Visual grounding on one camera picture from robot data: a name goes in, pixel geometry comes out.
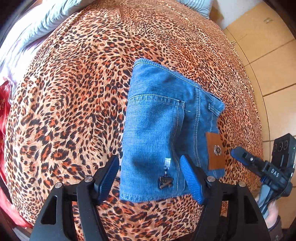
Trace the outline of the person's right hand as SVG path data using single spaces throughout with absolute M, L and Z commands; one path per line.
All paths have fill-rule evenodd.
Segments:
M 280 216 L 278 214 L 278 205 L 276 200 L 270 202 L 267 206 L 268 214 L 264 218 L 266 226 L 269 230 L 274 229 L 276 226 L 281 224 Z

